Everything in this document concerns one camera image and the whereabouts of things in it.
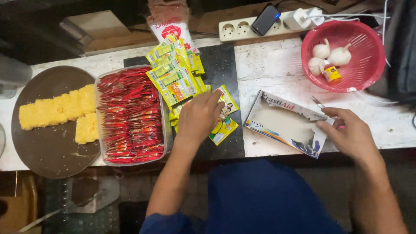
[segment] power strip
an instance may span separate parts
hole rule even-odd
[[[291,30],[285,24],[285,18],[291,13],[292,11],[283,12],[282,15],[277,19],[272,27],[267,31],[267,33],[263,37],[274,36],[274,35],[282,35],[292,32],[301,32],[305,30],[309,30],[309,28],[305,28],[302,30]],[[250,26],[253,24],[257,17],[250,17],[245,19],[239,20],[229,20],[223,21],[218,23],[218,31],[220,32],[220,40],[223,42],[227,41],[237,41],[237,40],[244,40],[244,39],[252,39],[258,38],[257,34],[255,34]]]

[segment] forearm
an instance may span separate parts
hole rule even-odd
[[[153,188],[146,216],[154,213],[171,215],[178,212],[185,196],[191,163],[198,147],[178,137],[175,139],[172,153]]]
[[[356,162],[352,216],[362,233],[407,234],[383,158]]]

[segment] cardboard box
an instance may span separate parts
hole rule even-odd
[[[318,158],[327,138],[315,126],[318,120],[331,125],[335,121],[324,114],[260,90],[244,126]]]

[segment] scissors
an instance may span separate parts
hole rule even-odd
[[[312,96],[311,97],[312,101],[315,102],[315,104],[319,107],[319,108],[325,108],[326,106],[324,106],[316,97]]]

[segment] blue shirt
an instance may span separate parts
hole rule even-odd
[[[208,218],[177,213],[146,217],[141,234],[345,233],[293,169],[264,159],[214,168],[208,180]]]

